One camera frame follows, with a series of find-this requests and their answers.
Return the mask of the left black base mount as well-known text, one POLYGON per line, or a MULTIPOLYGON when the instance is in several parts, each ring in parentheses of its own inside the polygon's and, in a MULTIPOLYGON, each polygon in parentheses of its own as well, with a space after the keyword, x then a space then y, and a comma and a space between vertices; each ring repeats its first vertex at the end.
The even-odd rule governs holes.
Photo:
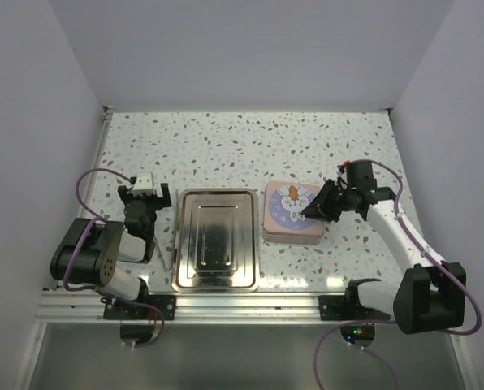
POLYGON ((177 298, 174 295, 148 295, 141 303, 124 303, 109 297, 102 297, 100 302, 105 305, 103 318, 106 320, 148 320, 153 319, 155 307, 160 311, 158 319, 172 321, 175 318, 177 298))

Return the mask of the pink cookie tin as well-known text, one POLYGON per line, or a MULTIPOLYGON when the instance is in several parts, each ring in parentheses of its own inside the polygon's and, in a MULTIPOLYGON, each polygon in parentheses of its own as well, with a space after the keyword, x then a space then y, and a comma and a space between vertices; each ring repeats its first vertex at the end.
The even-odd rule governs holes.
POLYGON ((300 234, 300 231, 268 232, 264 230, 262 235, 265 241, 288 245, 318 245, 323 237, 322 232, 320 234, 300 234))

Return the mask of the large steel tray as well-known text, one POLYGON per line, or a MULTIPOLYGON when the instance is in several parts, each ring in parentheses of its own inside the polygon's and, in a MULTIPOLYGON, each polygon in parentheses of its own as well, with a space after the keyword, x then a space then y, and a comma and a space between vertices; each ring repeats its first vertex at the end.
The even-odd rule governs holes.
POLYGON ((257 194, 191 188, 179 196, 172 271, 178 293, 251 293, 259 285, 257 194))

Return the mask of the aluminium rail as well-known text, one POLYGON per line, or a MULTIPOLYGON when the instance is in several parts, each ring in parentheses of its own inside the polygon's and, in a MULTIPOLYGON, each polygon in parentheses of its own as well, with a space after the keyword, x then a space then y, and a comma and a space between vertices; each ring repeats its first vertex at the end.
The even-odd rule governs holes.
MULTIPOLYGON (((250 294, 162 294, 152 304, 164 319, 177 324, 300 324, 344 321, 330 309, 341 293, 254 292, 250 294)), ((104 323, 111 309, 92 292, 48 291, 41 294, 34 319, 38 323, 104 323)))

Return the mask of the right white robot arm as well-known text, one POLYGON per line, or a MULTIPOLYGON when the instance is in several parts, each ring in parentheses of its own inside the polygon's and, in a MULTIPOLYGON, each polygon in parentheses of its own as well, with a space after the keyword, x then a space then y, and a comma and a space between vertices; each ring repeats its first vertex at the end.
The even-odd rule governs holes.
POLYGON ((339 221, 344 212, 361 216, 382 238, 403 274, 397 284, 377 278, 351 280, 344 309, 354 319, 371 310, 389 315, 405 334, 449 331, 465 319, 465 269, 433 250, 401 210, 401 191, 378 185, 376 162, 362 159, 338 167, 337 180, 328 180, 303 209, 308 219, 339 221))

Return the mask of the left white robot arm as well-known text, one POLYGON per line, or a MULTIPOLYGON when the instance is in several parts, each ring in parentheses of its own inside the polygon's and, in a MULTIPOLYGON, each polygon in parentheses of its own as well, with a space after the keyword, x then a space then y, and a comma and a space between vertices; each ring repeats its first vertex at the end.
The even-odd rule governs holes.
POLYGON ((76 218, 58 245, 51 262, 50 274, 71 292, 94 290, 122 299, 122 308, 133 319, 142 319, 151 308, 146 282, 118 266, 122 238, 125 234, 141 242, 140 261, 151 261, 158 247, 155 237, 157 213, 171 206, 167 183, 161 194, 134 184, 120 186, 124 220, 106 221, 100 217, 76 218))

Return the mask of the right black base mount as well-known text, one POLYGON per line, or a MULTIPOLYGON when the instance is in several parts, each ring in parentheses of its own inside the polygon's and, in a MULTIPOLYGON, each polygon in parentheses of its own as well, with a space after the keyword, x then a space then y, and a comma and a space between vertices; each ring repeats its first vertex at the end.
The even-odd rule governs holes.
POLYGON ((362 305, 361 295, 358 288, 365 284, 373 284, 377 292, 380 286, 378 283, 380 279, 357 279, 350 280, 348 286, 345 288, 343 294, 331 294, 318 296, 318 312, 322 321, 352 321, 352 320, 366 320, 392 319, 392 308, 386 306, 385 309, 378 309, 376 307, 368 307, 362 305))

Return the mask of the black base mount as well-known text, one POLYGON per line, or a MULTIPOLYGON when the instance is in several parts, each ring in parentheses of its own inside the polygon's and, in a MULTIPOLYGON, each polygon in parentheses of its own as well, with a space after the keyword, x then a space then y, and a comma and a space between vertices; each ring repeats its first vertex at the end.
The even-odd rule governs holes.
POLYGON ((352 320, 366 320, 392 319, 392 308, 386 306, 385 309, 378 309, 376 307, 368 307, 362 305, 361 295, 358 288, 365 284, 373 284, 377 292, 380 286, 378 283, 380 279, 357 279, 350 280, 348 286, 345 288, 343 294, 331 294, 318 296, 318 312, 322 321, 352 321, 352 320))
POLYGON ((172 321, 175 318, 177 298, 174 295, 148 295, 141 303, 124 303, 109 297, 102 297, 100 302, 105 305, 103 318, 106 320, 148 320, 153 319, 155 307, 160 311, 158 319, 172 321))

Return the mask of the square tin lid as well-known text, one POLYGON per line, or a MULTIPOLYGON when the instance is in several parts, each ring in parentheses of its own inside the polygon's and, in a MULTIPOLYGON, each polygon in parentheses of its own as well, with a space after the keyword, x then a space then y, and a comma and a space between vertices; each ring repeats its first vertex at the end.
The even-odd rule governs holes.
POLYGON ((307 219, 302 214, 320 189, 312 184, 269 181, 265 188, 263 229, 268 232, 324 233, 323 221, 307 219))

